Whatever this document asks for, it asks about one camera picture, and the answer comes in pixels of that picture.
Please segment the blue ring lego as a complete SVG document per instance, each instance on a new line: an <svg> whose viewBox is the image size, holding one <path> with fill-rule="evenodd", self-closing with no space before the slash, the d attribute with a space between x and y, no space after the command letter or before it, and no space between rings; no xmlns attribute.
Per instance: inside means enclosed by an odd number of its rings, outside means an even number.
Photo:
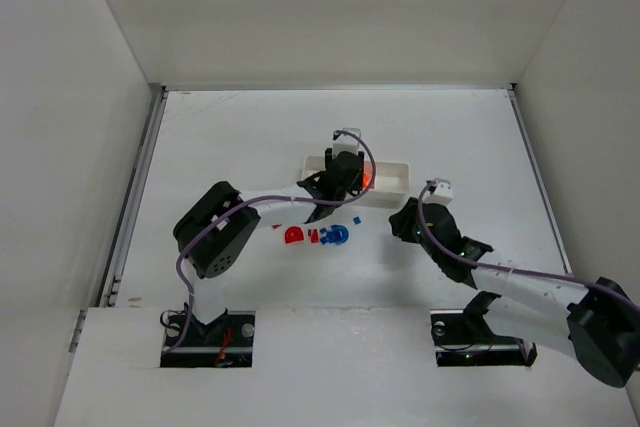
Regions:
<svg viewBox="0 0 640 427"><path fill-rule="evenodd" d="M329 242L336 245L344 244L349 239L349 230L346 226L341 224L334 224L331 226L331 230L327 233Z"/></svg>

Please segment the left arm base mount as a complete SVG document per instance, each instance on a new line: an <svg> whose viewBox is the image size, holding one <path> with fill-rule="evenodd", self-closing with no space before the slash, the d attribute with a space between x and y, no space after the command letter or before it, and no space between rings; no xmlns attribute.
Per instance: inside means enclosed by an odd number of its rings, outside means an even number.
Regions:
<svg viewBox="0 0 640 427"><path fill-rule="evenodd" d="M251 368L255 311L229 311L210 324L192 317L187 328L187 305L160 315L164 328L161 368Z"/></svg>

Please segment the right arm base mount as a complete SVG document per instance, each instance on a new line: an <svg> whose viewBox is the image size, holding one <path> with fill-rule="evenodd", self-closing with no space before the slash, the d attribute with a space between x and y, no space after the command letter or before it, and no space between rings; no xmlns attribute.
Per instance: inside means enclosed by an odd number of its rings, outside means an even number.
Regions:
<svg viewBox="0 0 640 427"><path fill-rule="evenodd" d="M460 310L431 310L430 331L438 367L531 367L534 343L496 335L485 321L499 295L481 291Z"/></svg>

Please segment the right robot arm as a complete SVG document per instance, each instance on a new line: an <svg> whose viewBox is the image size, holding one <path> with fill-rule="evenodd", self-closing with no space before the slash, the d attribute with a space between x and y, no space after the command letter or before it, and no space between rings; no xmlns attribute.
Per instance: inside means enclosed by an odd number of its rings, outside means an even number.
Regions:
<svg viewBox="0 0 640 427"><path fill-rule="evenodd" d="M449 280L476 291L463 310L472 343L510 337L541 344L614 388L638 369L639 306L616 282L499 264L491 245L460 233L445 206L415 197L389 223L394 237L421 246Z"/></svg>

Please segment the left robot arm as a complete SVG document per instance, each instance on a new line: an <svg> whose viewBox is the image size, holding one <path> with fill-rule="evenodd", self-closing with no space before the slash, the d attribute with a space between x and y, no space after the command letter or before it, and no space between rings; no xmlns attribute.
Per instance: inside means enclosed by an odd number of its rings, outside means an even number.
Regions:
<svg viewBox="0 0 640 427"><path fill-rule="evenodd" d="M329 148L320 171L280 190L249 192L214 184L178 221L176 272L187 288L186 325L201 334L226 313L211 287L227 272L253 233L276 224L313 224L362 196L365 153Z"/></svg>

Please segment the red dome lego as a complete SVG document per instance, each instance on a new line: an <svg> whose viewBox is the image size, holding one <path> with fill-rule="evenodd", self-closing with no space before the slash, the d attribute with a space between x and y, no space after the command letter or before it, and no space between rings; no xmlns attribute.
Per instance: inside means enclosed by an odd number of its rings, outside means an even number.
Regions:
<svg viewBox="0 0 640 427"><path fill-rule="evenodd" d="M284 241L286 244L303 242L304 240L304 230L300 226L290 226L284 232Z"/></svg>

